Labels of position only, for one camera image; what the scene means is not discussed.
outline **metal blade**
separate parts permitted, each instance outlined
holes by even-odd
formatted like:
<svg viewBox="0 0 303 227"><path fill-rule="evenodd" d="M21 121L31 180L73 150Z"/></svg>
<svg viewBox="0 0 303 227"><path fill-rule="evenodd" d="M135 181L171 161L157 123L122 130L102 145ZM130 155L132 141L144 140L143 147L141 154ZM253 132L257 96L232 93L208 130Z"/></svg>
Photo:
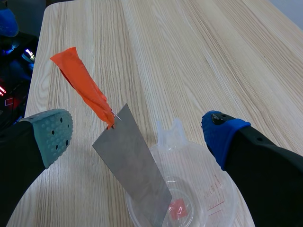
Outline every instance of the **metal blade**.
<svg viewBox="0 0 303 227"><path fill-rule="evenodd" d="M161 227L172 196L126 104L115 129L102 132L93 148L153 227Z"/></svg>

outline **red light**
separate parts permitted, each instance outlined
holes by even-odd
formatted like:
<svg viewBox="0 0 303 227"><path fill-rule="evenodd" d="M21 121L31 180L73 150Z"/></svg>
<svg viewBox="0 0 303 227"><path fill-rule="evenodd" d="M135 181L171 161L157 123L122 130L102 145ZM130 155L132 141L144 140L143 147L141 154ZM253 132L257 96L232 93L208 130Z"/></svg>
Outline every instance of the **red light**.
<svg viewBox="0 0 303 227"><path fill-rule="evenodd" d="M2 88L2 87L0 87L0 90L5 94L6 93L6 91Z"/></svg>

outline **orange plastic bag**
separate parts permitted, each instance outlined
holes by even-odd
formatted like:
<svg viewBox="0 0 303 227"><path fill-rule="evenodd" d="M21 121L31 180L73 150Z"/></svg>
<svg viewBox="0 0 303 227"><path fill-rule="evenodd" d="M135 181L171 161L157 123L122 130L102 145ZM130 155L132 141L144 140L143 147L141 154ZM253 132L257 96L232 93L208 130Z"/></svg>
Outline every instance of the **orange plastic bag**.
<svg viewBox="0 0 303 227"><path fill-rule="evenodd" d="M114 115L107 103L107 98L90 77L83 62L77 54L76 47L55 54L51 60L59 67L70 85L79 93L85 103L96 115L108 124L108 129L114 125Z"/></svg>

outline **transparent measuring bowl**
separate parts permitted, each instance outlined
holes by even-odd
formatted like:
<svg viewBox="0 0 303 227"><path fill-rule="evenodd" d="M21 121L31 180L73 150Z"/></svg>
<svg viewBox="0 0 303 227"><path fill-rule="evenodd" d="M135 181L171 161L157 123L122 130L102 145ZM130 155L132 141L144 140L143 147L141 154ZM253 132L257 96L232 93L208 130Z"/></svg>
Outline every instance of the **transparent measuring bowl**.
<svg viewBox="0 0 303 227"><path fill-rule="evenodd" d="M187 141L179 119L169 131L158 122L158 144L150 151L173 197L162 227L233 224L236 186L207 148ZM126 204L136 227L152 227L128 194Z"/></svg>

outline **wooden table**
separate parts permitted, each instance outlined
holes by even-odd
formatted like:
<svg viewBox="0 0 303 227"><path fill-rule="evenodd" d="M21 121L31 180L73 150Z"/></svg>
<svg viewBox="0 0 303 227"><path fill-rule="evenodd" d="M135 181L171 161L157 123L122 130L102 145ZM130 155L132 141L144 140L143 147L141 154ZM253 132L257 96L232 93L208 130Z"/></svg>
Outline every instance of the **wooden table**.
<svg viewBox="0 0 303 227"><path fill-rule="evenodd" d="M104 130L49 58L76 46L115 112L128 103L149 146L182 120L205 145L209 110L250 121L303 155L303 34L265 0L78 0L49 6L27 116L71 112L64 155L31 185L10 227L132 227L125 192L92 148ZM242 199L234 226L253 226Z"/></svg>

